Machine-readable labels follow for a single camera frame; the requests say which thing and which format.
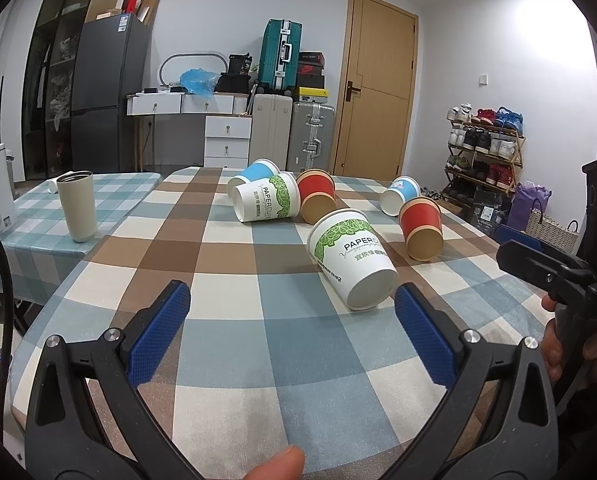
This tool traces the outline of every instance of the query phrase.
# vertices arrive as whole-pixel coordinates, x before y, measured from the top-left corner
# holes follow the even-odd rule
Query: green leaf print
[[[373,233],[374,229],[369,225],[367,220],[361,220],[359,218],[350,218],[332,225],[316,242],[313,255],[320,263],[323,263],[326,247],[334,247],[334,244],[343,235],[355,235],[359,231],[370,231]]]
[[[274,175],[270,177],[272,186],[276,188],[276,200],[280,205],[280,211],[276,218],[286,218],[290,216],[290,192],[288,191],[288,185],[285,184],[283,177]]]

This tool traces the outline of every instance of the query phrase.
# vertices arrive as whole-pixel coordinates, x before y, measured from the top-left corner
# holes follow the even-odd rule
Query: purple bag
[[[524,184],[518,184],[507,218],[508,227],[516,231],[524,231],[527,228],[527,222],[529,222],[534,200],[538,200],[542,210],[545,211],[547,201],[551,195],[551,191],[547,191],[543,186],[536,186],[533,182],[527,181]]]

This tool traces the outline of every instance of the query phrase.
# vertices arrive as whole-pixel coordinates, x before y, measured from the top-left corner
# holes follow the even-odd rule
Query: wicker basket
[[[540,209],[534,209],[534,205],[538,202]],[[570,231],[572,224],[576,224],[576,230]],[[578,239],[578,222],[572,220],[565,228],[556,220],[550,218],[543,213],[543,207],[540,201],[536,198],[532,204],[532,211],[529,214],[529,221],[527,222],[526,234],[538,238],[544,242],[552,244],[566,253],[571,253],[574,250],[574,245]]]

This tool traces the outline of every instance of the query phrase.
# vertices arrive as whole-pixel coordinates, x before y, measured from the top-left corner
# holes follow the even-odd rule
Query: desk
[[[246,94],[215,92],[210,98],[200,95],[158,92],[128,96],[128,116],[152,116],[152,160],[156,163],[156,116],[171,114],[203,114],[206,116],[204,136],[206,168],[235,168],[248,166],[252,118],[245,115]],[[143,171],[143,135],[138,124],[136,160]]]
[[[58,193],[49,193],[47,182],[16,199],[18,222],[1,235],[12,270],[14,297],[46,304],[99,239],[160,181],[157,173],[94,175],[98,231],[93,240],[82,244],[69,235]]]
[[[77,265],[14,355],[15,416],[25,422],[48,336],[88,340],[124,327],[175,278],[192,286],[192,307],[139,392],[205,478],[242,478],[288,443],[305,450],[305,471],[318,478],[379,478],[445,390],[425,372],[393,300],[358,313],[342,304],[307,254],[312,226],[237,221],[226,195],[236,173],[172,174]],[[444,210],[441,255],[412,261],[396,219],[378,209],[387,183],[334,180],[339,205],[367,214],[402,282],[462,329],[495,342],[542,335],[550,315],[539,295],[499,270],[496,243]],[[104,406],[99,387],[90,389]],[[127,452],[100,410],[111,441]]]

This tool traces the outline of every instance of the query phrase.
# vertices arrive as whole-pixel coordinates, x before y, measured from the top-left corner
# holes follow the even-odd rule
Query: wooden door
[[[403,163],[411,115],[416,17],[377,0],[352,5],[333,170],[392,180]]]

